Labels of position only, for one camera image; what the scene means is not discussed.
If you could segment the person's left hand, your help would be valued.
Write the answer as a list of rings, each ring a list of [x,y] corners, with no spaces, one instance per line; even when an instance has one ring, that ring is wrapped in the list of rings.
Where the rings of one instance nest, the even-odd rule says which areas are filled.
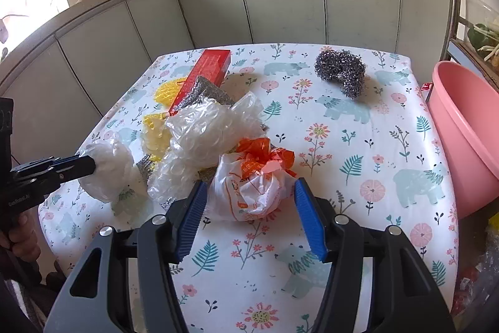
[[[41,248],[35,231],[31,212],[25,211],[14,221],[8,234],[1,233],[1,246],[10,249],[13,255],[27,263],[36,262]]]

